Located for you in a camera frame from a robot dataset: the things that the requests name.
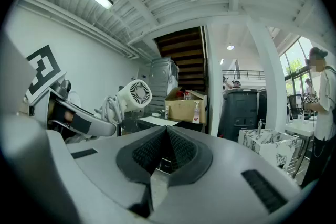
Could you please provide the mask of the black office chair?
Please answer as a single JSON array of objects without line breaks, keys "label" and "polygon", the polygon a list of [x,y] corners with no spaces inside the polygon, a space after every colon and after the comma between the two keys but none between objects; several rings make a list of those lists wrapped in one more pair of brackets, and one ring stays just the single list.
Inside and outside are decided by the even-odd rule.
[{"label": "black office chair", "polygon": [[290,114],[293,119],[297,119],[299,115],[304,115],[303,99],[301,94],[293,94],[288,97],[290,105]]}]

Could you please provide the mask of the white veined marble vanity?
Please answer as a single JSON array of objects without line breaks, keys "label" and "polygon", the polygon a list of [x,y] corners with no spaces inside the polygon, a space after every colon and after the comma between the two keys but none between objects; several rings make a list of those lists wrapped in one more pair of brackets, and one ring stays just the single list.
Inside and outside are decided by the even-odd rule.
[{"label": "white veined marble vanity", "polygon": [[240,130],[238,143],[281,168],[292,178],[298,174],[311,137],[287,134],[273,129]]}]

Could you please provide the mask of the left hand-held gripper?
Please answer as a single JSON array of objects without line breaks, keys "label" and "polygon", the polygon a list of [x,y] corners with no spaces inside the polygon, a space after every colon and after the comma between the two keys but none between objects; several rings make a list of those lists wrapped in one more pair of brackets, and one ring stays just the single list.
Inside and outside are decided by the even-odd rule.
[{"label": "left hand-held gripper", "polygon": [[[66,72],[59,67],[56,58],[49,45],[46,45],[27,58],[30,65],[36,70],[36,76],[30,84],[25,97],[28,102],[29,115],[44,128],[48,125],[49,101],[51,95],[66,101],[68,94],[61,87],[65,79]],[[91,112],[71,103],[66,102],[68,109],[74,112],[86,114],[74,114],[71,123],[65,123],[55,119],[49,123],[58,124],[72,132],[89,136],[112,136],[116,131],[113,123],[97,118]]]}]

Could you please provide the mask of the metal balcony railing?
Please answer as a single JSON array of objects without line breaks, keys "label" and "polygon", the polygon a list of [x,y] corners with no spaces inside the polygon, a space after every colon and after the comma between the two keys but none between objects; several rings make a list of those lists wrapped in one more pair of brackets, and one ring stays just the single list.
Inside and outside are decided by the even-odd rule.
[{"label": "metal balcony railing", "polygon": [[228,80],[265,80],[265,74],[259,70],[223,70],[223,78]]}]

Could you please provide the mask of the pink hand soap bottle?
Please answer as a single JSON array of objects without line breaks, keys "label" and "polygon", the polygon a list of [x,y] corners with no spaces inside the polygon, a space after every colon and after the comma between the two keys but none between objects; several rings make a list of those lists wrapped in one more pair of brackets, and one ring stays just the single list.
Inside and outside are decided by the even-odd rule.
[{"label": "pink hand soap bottle", "polygon": [[192,120],[192,122],[194,124],[200,124],[201,123],[201,120],[200,120],[201,111],[200,111],[200,109],[201,109],[200,102],[195,101],[194,116],[193,116],[193,120]]}]

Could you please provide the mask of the large cardboard box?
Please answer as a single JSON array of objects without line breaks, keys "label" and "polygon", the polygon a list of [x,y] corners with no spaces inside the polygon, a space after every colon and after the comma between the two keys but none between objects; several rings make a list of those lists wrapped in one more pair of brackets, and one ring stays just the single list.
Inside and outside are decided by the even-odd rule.
[{"label": "large cardboard box", "polygon": [[178,90],[182,90],[181,87],[173,88],[170,93],[165,98],[165,107],[168,105],[169,109],[169,119],[180,120],[186,122],[192,122],[195,109],[195,101],[199,101],[200,111],[201,111],[201,124],[207,122],[207,95],[203,95],[200,92],[197,92],[202,99],[200,100],[177,100],[176,93]]}]

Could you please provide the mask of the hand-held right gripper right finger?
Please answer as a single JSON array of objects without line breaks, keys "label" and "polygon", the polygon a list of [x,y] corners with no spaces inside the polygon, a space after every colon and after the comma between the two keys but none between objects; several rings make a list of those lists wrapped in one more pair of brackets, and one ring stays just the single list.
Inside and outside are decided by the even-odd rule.
[{"label": "hand-held right gripper right finger", "polygon": [[[277,224],[292,214],[309,194],[284,171],[269,164],[250,149],[223,138],[181,127],[172,127],[207,145],[213,161],[195,183],[169,187],[167,195],[152,213],[159,224]],[[270,213],[264,190],[255,190],[243,172],[256,170],[285,200]]]}]

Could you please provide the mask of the white table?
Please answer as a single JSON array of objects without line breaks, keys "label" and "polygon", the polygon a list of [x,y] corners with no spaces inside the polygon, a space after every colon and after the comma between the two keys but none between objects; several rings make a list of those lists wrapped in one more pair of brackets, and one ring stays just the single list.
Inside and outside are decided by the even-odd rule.
[{"label": "white table", "polygon": [[293,120],[291,123],[285,125],[285,130],[295,133],[303,137],[311,137],[314,135],[316,123],[314,121]]}]

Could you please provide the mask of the red packets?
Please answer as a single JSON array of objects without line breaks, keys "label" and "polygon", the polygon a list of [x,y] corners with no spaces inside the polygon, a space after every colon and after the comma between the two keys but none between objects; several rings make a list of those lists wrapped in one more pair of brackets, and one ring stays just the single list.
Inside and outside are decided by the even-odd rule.
[{"label": "red packets", "polygon": [[177,100],[200,100],[202,97],[192,90],[178,90],[176,93]]}]

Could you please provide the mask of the grey washing machine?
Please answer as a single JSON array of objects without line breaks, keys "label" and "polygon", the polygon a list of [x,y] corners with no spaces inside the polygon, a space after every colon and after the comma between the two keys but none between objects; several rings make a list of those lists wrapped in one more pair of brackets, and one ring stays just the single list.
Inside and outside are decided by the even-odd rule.
[{"label": "grey washing machine", "polygon": [[178,75],[179,68],[171,57],[152,60],[148,84],[152,93],[152,100],[148,105],[150,111],[164,109],[165,98],[178,86]]}]

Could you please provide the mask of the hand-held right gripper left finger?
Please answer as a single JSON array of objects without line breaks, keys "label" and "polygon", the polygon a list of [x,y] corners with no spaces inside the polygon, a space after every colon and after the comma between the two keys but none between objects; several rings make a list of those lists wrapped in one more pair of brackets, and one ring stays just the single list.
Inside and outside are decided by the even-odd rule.
[{"label": "hand-held right gripper left finger", "polygon": [[117,165],[120,149],[151,140],[165,127],[91,142],[65,144],[61,134],[47,131],[53,160],[80,224],[168,224],[152,210],[150,182],[133,182]]}]

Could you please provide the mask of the dark trash bin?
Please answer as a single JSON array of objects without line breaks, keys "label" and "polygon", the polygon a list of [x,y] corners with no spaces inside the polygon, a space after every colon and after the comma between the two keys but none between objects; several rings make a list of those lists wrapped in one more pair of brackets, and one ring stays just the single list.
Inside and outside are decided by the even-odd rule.
[{"label": "dark trash bin", "polygon": [[230,89],[223,93],[217,136],[238,141],[240,130],[257,128],[257,90]]}]

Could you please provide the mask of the white hair dryer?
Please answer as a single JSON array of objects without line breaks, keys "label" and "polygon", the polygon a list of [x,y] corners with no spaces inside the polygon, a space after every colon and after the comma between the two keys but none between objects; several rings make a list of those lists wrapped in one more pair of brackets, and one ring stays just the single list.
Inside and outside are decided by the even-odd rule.
[{"label": "white hair dryer", "polygon": [[126,112],[144,109],[151,100],[149,86],[143,80],[133,80],[116,95],[106,96],[102,106],[95,109],[94,116],[118,125],[124,120]]}]

